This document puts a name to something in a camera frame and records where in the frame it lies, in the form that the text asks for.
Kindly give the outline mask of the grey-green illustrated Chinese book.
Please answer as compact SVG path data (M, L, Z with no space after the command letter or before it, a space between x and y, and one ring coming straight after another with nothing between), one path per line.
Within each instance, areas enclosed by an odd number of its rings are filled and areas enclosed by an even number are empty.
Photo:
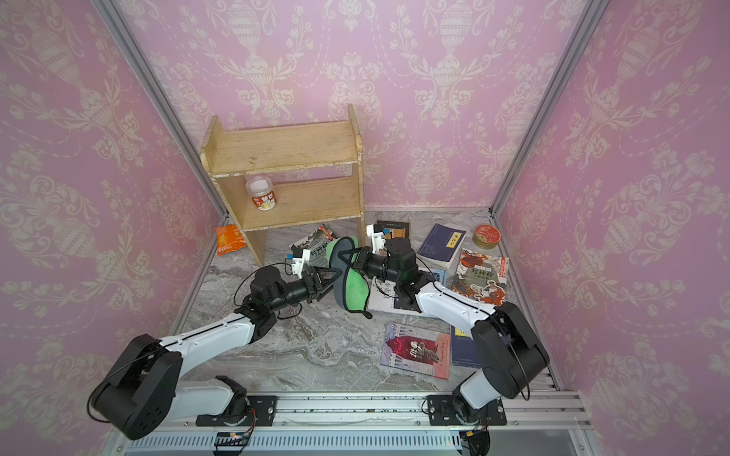
M327 246L335 239L334 232L327 223L319 227L309 236L291 245L293 258L303 258L303 252L310 252L309 262L315 267L328 267Z

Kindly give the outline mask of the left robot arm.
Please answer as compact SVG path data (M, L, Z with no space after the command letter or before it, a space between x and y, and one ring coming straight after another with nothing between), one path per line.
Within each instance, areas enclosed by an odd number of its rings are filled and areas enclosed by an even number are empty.
M247 390L232 378L218 375L189 382L184 376L218 355L262 339L278 322L280 310L321 300L341 277L338 269L306 266L299 279L287 282L275 266L258 269L249 294L227 317L176 336L133 338L89 395L87 414L130 440L183 418L203 416L225 426L255 420Z

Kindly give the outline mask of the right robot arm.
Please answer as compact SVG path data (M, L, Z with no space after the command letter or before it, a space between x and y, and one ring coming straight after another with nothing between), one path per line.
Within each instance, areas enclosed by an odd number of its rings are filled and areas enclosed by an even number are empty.
M395 294L424 314L436 317L473 340L479 369L452 393L456 416L463 422L478 421L488 404L530 398L530 383L549 365L549 355L522 311L511 302L486 304L461 296L437 284L433 274L417 265L408 239L391 239L386 254L355 247L338 254L344 273L395 283Z

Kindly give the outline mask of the green cloth with black trim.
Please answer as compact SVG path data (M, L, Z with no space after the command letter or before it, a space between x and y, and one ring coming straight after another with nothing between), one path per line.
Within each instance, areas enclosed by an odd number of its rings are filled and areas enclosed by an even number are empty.
M327 245L329 268L340 272L333 293L336 303L346 312L372 319L372 314L367 310L371 294L369 283L353 268L358 253L359 241L355 237L339 237Z

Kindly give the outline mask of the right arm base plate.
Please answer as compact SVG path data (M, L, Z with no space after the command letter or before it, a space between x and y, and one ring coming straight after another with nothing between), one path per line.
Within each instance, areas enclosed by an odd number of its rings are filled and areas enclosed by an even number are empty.
M422 412L427 414L432 427L505 426L508 423L500 399L495 399L477 410L465 400L452 395L433 394L425 398Z

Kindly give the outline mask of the pink Hamlet book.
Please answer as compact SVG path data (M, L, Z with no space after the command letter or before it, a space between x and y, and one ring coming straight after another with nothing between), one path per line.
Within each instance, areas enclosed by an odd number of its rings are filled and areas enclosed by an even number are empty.
M445 332L400 323L388 323L380 364L415 374L448 380L452 338Z

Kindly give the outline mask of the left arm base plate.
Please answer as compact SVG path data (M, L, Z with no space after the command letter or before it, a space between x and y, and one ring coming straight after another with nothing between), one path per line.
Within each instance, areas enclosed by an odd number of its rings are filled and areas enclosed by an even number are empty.
M199 415L196 426L204 427L272 427L279 397L276 395L254 395L238 399L220 415Z

